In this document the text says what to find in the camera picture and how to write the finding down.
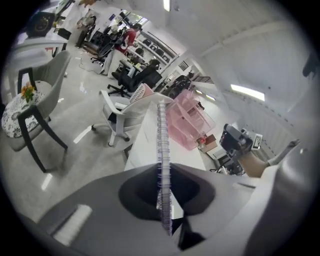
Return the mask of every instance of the desk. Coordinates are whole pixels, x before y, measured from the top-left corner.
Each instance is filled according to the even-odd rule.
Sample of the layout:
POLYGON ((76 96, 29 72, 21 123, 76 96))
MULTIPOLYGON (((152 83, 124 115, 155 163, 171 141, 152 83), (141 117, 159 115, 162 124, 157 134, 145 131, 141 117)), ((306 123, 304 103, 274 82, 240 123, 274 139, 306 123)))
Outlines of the desk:
POLYGON ((12 98, 17 94, 14 81, 16 72, 47 63, 50 59, 45 52, 45 48, 59 48, 67 42, 67 39, 54 33, 54 28, 45 37, 28 38, 27 33, 21 33, 17 36, 17 44, 11 49, 12 60, 14 61, 11 61, 8 67, 8 80, 12 98))
MULTIPOLYGON (((132 145, 124 171, 158 163, 157 134, 158 110, 157 105, 151 102, 132 145)), ((206 170, 198 148, 189 151, 171 138, 169 138, 169 144, 171 163, 206 170)), ((172 219, 182 218, 183 210, 173 194, 171 195, 172 219)))
POLYGON ((17 44, 12 48, 12 51, 16 54, 38 48, 62 47, 67 42, 67 39, 54 33, 54 28, 44 37, 28 38, 27 33, 21 33, 17 36, 17 44))
POLYGON ((136 72, 141 72, 142 69, 140 67, 136 67, 135 65, 132 65, 129 61, 121 59, 120 63, 123 64, 124 66, 126 66, 127 68, 130 69, 128 76, 129 77, 134 77, 134 75, 136 74, 136 72))

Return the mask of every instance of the floor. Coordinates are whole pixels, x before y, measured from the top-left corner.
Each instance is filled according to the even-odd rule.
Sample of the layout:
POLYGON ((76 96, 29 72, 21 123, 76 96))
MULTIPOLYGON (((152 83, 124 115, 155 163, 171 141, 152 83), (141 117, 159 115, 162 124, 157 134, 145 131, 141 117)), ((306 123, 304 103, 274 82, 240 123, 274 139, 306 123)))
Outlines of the floor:
MULTIPOLYGON (((2 179, 15 208, 37 222, 54 204, 85 184, 108 175, 123 172, 126 158, 123 150, 135 139, 137 130, 129 132, 131 141, 119 138, 108 146, 110 131, 97 133, 88 128, 103 123, 98 104, 99 90, 117 85, 116 80, 98 75, 100 66, 90 61, 90 54, 68 46, 72 54, 68 76, 64 78, 59 102, 50 115, 50 127, 68 145, 64 151, 50 136, 42 132, 33 140, 39 158, 50 173, 42 173, 27 148, 14 152, 6 143, 0 145, 2 179), (88 131, 82 139, 79 135, 88 131)), ((6 135, 0 132, 1 142, 6 135)), ((207 170, 214 168, 211 158, 201 153, 207 170)))

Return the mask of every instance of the cardboard box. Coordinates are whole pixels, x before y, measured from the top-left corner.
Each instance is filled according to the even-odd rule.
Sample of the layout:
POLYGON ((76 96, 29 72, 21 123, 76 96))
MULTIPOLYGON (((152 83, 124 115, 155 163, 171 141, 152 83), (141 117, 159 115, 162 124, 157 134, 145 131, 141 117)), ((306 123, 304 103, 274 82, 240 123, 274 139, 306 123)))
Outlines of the cardboard box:
POLYGON ((217 146, 218 145, 217 145, 217 142, 216 142, 216 138, 215 138, 215 136, 213 134, 211 134, 205 140, 205 147, 201 148, 200 150, 203 153, 207 153, 208 151, 216 148, 217 146))

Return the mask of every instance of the spiral binding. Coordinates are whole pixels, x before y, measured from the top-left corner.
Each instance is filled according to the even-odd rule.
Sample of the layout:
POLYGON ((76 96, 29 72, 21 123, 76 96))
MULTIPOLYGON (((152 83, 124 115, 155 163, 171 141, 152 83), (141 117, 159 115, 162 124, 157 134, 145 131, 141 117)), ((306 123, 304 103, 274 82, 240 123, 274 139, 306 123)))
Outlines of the spiral binding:
POLYGON ((160 102, 157 105, 158 110, 158 129, 157 129, 157 145, 158 145, 158 173, 160 188, 158 196, 158 205, 161 213, 161 223, 169 236, 172 236, 172 220, 171 220, 171 184, 170 184, 170 149, 168 124, 166 119, 166 105, 160 102))

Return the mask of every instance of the floral tablecloth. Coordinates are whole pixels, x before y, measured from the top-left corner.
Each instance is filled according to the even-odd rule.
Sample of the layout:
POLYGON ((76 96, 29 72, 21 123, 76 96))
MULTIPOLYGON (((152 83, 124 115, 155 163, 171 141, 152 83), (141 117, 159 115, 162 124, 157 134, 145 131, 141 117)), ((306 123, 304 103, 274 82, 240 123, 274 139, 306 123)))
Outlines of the floral tablecloth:
MULTIPOLYGON (((45 95, 41 92, 35 91, 35 104, 38 103, 45 95)), ((26 99, 22 97, 21 93, 13 98, 12 101, 5 107, 1 124, 2 129, 10 138, 19 138, 22 136, 21 129, 18 123, 18 115, 29 108, 26 99)), ((38 121, 33 115, 25 119, 25 124, 28 132, 31 132, 38 126, 38 121)))

